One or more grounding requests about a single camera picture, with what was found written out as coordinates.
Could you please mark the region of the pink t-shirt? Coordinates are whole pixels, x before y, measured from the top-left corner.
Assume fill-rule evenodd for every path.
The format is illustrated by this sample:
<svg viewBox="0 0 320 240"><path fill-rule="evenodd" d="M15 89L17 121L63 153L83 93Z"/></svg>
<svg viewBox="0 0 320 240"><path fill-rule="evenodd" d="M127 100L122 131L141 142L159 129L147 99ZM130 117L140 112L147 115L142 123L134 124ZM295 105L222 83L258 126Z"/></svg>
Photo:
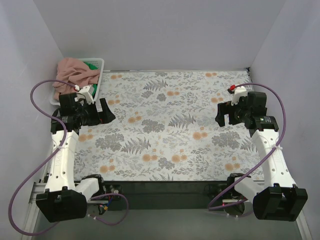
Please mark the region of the pink t-shirt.
<svg viewBox="0 0 320 240"><path fill-rule="evenodd" d="M91 85L89 67L81 60L76 58L67 57L61 60L57 65L56 79L78 85L80 88Z"/></svg>

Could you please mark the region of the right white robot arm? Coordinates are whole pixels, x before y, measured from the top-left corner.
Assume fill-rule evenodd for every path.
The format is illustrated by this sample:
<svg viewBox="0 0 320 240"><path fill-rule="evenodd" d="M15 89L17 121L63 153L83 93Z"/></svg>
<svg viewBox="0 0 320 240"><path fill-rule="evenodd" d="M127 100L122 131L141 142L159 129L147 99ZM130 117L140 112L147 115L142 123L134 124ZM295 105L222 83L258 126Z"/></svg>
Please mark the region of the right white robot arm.
<svg viewBox="0 0 320 240"><path fill-rule="evenodd" d="M299 188L292 178L281 146L278 141L279 127L273 116L267 115L267 95L264 92L247 91L244 87L230 90L231 101L217 106L216 122L225 126L225 115L229 124L243 123L249 131L260 157L264 186L253 181L249 173L233 173L228 178L228 185L218 198L225 193L237 199L243 196L252 203L253 213L259 220L294 222L302 211L308 194Z"/></svg>

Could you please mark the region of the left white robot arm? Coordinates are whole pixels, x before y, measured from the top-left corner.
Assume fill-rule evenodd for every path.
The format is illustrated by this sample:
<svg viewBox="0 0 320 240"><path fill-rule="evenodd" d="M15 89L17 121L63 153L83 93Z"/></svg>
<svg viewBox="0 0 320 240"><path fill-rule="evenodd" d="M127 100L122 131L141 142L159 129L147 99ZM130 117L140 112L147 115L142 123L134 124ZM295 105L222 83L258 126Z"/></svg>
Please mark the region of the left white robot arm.
<svg viewBox="0 0 320 240"><path fill-rule="evenodd" d="M84 218L91 197L101 200L106 187L100 174L74 181L74 163L79 131L83 126L109 124L115 120L105 98L101 111L83 93L59 96L60 107L51 115L52 152L49 176L44 192L37 194L36 205L50 223Z"/></svg>

